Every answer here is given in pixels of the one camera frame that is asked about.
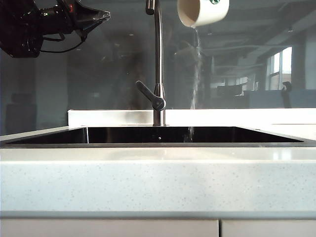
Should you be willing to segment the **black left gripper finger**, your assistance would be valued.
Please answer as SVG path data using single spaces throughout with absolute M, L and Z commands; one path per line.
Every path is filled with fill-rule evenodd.
M 88 7 L 79 1 L 79 21 L 105 21 L 110 18 L 111 13 L 109 11 Z
M 76 31 L 80 34 L 88 34 L 94 28 L 99 26 L 104 21 L 109 20 L 108 18 L 100 18 L 100 19 L 87 19 L 82 21 L 77 21 L 77 29 Z

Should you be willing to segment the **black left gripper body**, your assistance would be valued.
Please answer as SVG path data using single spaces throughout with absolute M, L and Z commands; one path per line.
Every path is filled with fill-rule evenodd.
M 75 31 L 77 34 L 82 34 L 76 20 L 77 7 L 80 5 L 80 0 L 59 0 L 58 6 L 62 10 L 62 26 L 63 34 L 70 34 Z

